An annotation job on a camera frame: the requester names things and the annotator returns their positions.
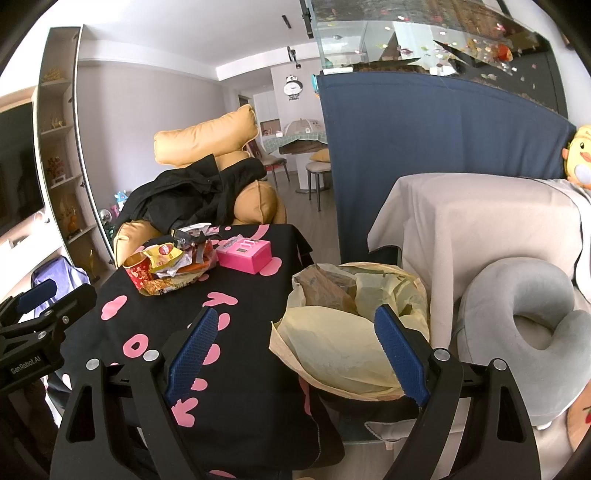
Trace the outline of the beige sofa cover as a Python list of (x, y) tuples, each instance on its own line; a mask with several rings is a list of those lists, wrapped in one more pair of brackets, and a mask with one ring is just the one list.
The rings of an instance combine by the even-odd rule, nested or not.
[(455, 303), (489, 264), (531, 257), (575, 283), (575, 304), (590, 308), (590, 193), (567, 180), (483, 174), (401, 177), (368, 235), (376, 251), (397, 246), (404, 270), (430, 298), (431, 343), (450, 344)]

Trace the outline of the dining chair with cushion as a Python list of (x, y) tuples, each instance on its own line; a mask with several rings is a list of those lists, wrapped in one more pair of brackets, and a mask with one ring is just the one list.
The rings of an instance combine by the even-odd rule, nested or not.
[(315, 183), (315, 198), (317, 198), (318, 212), (322, 211), (322, 185), (325, 183), (325, 174), (332, 171), (329, 149), (324, 148), (311, 154), (310, 162), (305, 165), (308, 174), (308, 199), (311, 199), (311, 183)]

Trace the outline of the black pink patterned tablecloth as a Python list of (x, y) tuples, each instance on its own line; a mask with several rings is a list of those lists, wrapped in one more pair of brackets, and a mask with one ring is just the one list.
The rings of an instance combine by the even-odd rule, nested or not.
[(188, 286), (145, 296), (116, 271), (68, 329), (60, 377), (78, 383), (91, 360), (115, 372), (158, 364), (164, 405), (209, 479), (289, 479), (338, 464), (345, 448), (325, 405), (269, 347), (311, 246), (290, 225), (222, 229), (214, 245), (235, 236), (270, 243), (262, 272), (216, 266)]

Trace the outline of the red paper cup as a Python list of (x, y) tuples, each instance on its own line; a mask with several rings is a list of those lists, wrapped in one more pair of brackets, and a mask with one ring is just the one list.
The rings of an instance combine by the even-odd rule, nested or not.
[(150, 265), (150, 259), (143, 252), (134, 253), (123, 262), (122, 266), (137, 290), (143, 289), (151, 280)]

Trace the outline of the black television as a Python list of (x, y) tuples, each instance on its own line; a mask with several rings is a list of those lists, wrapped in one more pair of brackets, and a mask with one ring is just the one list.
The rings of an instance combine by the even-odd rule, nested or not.
[(44, 207), (34, 151), (33, 107), (26, 103), (0, 118), (0, 234)]

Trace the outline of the orange snack bag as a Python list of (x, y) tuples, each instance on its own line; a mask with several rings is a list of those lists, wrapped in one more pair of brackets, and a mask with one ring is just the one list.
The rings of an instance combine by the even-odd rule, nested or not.
[(204, 253), (204, 262), (191, 263), (178, 268), (173, 275), (159, 277), (152, 274), (150, 280), (146, 280), (139, 292), (144, 296), (160, 296), (172, 291), (179, 290), (199, 279), (205, 279), (207, 272), (214, 268), (217, 263), (215, 250), (209, 250)]

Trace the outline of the glass fish tank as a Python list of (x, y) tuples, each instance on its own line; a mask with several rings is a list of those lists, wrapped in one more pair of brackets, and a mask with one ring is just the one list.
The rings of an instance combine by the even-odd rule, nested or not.
[(502, 1), (311, 0), (301, 11), (325, 73), (463, 78), (568, 114), (549, 41), (514, 20)]

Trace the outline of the panda wall clock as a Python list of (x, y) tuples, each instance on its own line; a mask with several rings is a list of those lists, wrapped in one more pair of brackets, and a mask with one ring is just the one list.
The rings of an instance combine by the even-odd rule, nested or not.
[(283, 94), (290, 101), (296, 101), (304, 90), (304, 84), (296, 75), (288, 75), (283, 85)]

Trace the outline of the navy blue cloth cover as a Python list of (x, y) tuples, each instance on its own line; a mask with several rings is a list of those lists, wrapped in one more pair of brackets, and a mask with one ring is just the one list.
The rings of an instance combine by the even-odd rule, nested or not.
[(342, 261), (367, 260), (367, 237), (396, 181), (421, 173), (541, 179), (564, 175), (575, 125), (502, 89), (402, 72), (321, 75)]

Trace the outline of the dining table with cloth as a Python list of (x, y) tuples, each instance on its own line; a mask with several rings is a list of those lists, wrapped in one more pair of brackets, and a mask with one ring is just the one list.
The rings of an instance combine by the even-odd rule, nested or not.
[(291, 121), (283, 131), (263, 136), (263, 150), (276, 156), (287, 156), (288, 163), (297, 172), (297, 193), (308, 194), (317, 188), (317, 181), (308, 182), (305, 167), (315, 152), (328, 148), (327, 134), (321, 121), (297, 119)]

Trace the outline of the purple plastic bag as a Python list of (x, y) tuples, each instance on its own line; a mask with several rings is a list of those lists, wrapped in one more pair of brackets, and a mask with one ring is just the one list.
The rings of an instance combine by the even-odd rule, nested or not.
[(82, 268), (72, 265), (63, 256), (51, 259), (39, 266), (31, 274), (32, 287), (36, 287), (46, 280), (52, 280), (55, 283), (56, 292), (34, 309), (35, 318), (82, 284), (91, 284), (86, 272)]

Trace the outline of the grey neck pillow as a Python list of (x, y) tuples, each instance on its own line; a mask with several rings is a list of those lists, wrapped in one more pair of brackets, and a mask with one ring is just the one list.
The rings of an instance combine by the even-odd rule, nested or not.
[(503, 359), (531, 424), (551, 423), (590, 381), (590, 314), (575, 307), (569, 277), (533, 258), (498, 260), (465, 291), (455, 326), (462, 361)]

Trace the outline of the white display shelf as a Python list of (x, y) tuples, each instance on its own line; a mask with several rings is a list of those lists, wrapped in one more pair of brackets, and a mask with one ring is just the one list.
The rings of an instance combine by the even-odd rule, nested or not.
[(34, 94), (35, 148), (44, 200), (63, 255), (93, 284), (114, 270), (113, 252), (92, 195), (78, 109), (81, 26), (48, 31)]

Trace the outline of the yellow snack wrapper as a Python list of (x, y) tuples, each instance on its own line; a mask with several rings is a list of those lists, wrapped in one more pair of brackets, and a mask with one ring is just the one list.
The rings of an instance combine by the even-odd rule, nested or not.
[(183, 256), (183, 251), (171, 242), (151, 245), (141, 253), (148, 259), (148, 272), (151, 274), (172, 268)]

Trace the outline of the black jacket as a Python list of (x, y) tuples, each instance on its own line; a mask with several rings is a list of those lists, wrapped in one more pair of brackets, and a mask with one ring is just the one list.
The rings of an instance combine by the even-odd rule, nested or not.
[(115, 227), (145, 220), (166, 233), (199, 222), (225, 225), (235, 217), (235, 202), (242, 190), (266, 177), (263, 164), (247, 157), (219, 170), (212, 155), (190, 166), (169, 169), (131, 192)]

